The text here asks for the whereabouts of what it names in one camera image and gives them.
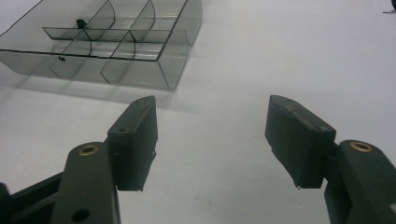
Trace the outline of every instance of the white surface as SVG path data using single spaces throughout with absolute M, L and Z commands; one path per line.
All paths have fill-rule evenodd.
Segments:
M 0 4 L 2 32 L 33 5 Z M 396 16 L 382 14 L 389 0 L 203 7 L 175 91 L 26 77 L 0 64 L 0 181 L 14 193 L 58 174 L 69 150 L 105 140 L 127 105 L 151 94 L 158 156 L 144 192 L 120 193 L 124 224 L 329 223 L 323 189 L 297 190 L 266 143 L 270 94 L 326 120 L 337 143 L 364 140 L 396 163 Z

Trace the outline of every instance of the plastic compartment tray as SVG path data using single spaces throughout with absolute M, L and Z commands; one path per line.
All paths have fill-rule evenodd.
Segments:
M 25 75 L 172 90 L 201 20 L 201 0 L 42 0 L 0 36 L 0 61 Z

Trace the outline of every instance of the curved plastic divider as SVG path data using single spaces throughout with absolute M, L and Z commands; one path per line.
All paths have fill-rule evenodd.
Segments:
M 151 0 L 148 0 L 146 5 L 143 7 L 139 16 L 137 16 L 136 20 L 131 26 L 131 30 L 141 30 L 141 31 L 149 31 L 155 22 L 155 9 Z M 141 40 L 145 37 L 146 33 L 142 32 L 138 35 L 135 35 L 135 40 Z
M 52 40 L 74 40 L 81 32 L 76 28 L 43 27 L 43 30 Z
M 111 2 L 106 1 L 90 19 L 85 29 L 110 29 L 116 19 L 116 13 Z
M 58 57 L 49 68 L 53 73 L 61 78 L 72 78 L 78 72 L 79 68 L 84 64 L 84 57 L 91 54 L 92 44 L 90 38 L 84 31 L 81 31 L 78 36 L 70 43 L 70 45 Z
M 84 30 L 92 41 L 91 56 L 110 58 L 120 43 L 133 40 L 124 40 L 130 33 L 128 30 Z
M 127 32 L 117 46 L 114 53 L 111 55 L 113 58 L 133 59 L 135 54 L 135 42 L 131 32 Z

